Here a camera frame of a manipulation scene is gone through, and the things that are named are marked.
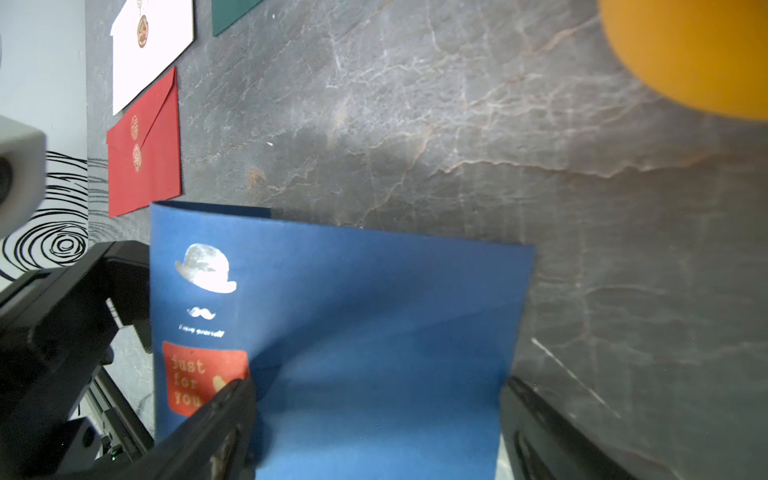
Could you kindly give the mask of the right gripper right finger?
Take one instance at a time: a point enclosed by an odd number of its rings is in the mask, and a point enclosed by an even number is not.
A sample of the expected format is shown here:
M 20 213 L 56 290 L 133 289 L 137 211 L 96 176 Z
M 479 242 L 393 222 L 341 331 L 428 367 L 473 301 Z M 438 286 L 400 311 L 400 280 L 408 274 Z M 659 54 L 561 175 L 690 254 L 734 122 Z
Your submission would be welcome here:
M 514 376 L 501 389 L 500 424 L 516 479 L 635 479 Z

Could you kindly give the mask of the dark green envelope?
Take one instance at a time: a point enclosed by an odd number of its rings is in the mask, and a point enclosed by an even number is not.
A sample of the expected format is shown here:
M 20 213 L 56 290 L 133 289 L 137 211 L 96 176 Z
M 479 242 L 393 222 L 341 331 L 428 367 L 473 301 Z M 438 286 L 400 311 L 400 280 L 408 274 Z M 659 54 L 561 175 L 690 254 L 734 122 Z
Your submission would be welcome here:
M 213 35 L 220 35 L 260 3 L 262 3 L 262 0 L 212 0 L 211 20 Z

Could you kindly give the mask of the yellow storage box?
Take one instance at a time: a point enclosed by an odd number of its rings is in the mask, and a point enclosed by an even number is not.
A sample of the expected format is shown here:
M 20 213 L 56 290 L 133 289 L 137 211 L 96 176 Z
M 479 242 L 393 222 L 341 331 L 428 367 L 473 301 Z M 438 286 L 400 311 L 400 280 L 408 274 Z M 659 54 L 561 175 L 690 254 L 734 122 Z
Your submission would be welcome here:
M 764 1 L 601 1 L 605 36 L 645 85 L 687 107 L 767 118 Z

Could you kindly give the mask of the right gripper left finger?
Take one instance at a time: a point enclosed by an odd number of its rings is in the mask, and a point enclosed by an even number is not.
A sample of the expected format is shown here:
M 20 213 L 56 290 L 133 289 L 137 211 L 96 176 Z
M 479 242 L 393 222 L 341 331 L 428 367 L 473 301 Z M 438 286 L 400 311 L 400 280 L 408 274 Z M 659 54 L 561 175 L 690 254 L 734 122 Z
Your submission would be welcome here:
M 249 479 L 256 390 L 234 380 L 145 457 L 125 470 L 127 479 Z

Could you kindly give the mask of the navy blue envelope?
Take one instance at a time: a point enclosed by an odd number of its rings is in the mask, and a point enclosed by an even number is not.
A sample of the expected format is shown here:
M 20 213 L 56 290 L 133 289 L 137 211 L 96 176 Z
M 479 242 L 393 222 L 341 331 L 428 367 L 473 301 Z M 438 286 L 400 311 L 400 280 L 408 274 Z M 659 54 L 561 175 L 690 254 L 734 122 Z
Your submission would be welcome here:
M 531 246 L 150 208 L 155 425 L 251 379 L 259 479 L 491 479 Z

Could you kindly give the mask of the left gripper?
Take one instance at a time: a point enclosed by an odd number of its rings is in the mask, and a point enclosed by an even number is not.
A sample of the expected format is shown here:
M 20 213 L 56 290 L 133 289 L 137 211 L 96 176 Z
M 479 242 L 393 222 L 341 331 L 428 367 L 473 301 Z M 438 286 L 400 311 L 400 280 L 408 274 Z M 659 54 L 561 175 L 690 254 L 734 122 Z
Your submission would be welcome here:
M 113 361 L 122 325 L 152 350 L 149 248 L 138 241 L 100 243 L 2 292 L 2 477 L 54 479 L 96 464 L 98 433 L 75 413 L 96 370 Z

